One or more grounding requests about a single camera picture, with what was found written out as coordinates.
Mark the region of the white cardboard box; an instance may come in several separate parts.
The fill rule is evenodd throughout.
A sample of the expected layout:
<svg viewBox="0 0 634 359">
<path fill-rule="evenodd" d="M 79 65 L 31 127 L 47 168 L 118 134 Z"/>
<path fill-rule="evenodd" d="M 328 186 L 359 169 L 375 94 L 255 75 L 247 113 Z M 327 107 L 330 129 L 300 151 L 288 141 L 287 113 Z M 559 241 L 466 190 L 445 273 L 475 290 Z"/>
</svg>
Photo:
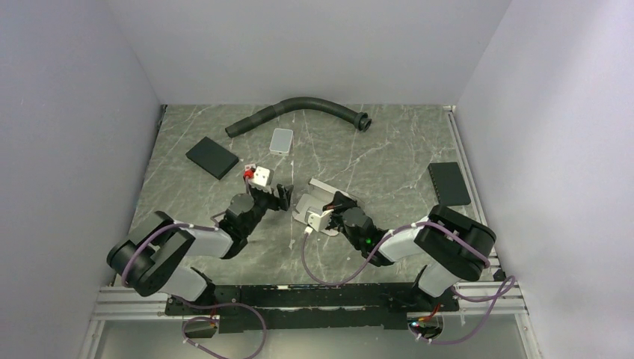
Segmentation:
<svg viewBox="0 0 634 359">
<path fill-rule="evenodd" d="M 309 207 L 316 207 L 318 209 L 324 210 L 324 205 L 332 201 L 333 195 L 336 191 L 341 191 L 347 194 L 349 197 L 357 200 L 361 209 L 363 209 L 365 206 L 365 203 L 358 196 L 335 188 L 325 182 L 322 182 L 319 179 L 311 178 L 308 182 L 308 186 L 309 189 L 306 193 L 301 195 L 299 201 L 292 210 L 293 219 L 303 225 L 306 225 L 305 216 L 307 209 Z M 335 230 L 330 230 L 329 236 L 336 236 L 338 234 L 339 232 Z"/>
</svg>

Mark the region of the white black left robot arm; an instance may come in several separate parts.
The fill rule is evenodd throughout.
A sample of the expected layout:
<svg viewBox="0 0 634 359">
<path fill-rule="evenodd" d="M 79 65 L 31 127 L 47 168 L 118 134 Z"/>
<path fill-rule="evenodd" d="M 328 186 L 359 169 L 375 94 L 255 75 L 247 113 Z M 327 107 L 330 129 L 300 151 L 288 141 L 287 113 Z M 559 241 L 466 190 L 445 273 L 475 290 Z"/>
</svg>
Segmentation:
<svg viewBox="0 0 634 359">
<path fill-rule="evenodd" d="M 167 213 L 154 212 L 117 243 L 106 262 L 142 297 L 157 292 L 172 295 L 197 314 L 215 303 L 215 284 L 202 271 L 184 265 L 191 256 L 228 260 L 239 254 L 267 211 L 287 211 L 293 185 L 278 184 L 275 190 L 250 187 L 236 194 L 211 227 L 176 221 Z"/>
</svg>

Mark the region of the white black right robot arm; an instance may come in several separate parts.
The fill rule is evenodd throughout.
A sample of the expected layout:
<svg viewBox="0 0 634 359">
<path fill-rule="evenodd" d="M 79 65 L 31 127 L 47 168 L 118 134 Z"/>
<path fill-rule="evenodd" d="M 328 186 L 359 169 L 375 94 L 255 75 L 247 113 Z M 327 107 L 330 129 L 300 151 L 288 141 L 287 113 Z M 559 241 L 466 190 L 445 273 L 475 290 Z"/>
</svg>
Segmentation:
<svg viewBox="0 0 634 359">
<path fill-rule="evenodd" d="M 374 266 L 391 266 L 406 257 L 429 257 L 417 275 L 412 300 L 430 310 L 461 280 L 477 281 L 490 265 L 496 234 L 487 226 L 447 206 L 433 206 L 427 216 L 395 229 L 381 229 L 358 205 L 338 191 L 321 208 L 320 229 L 336 230 Z"/>
</svg>

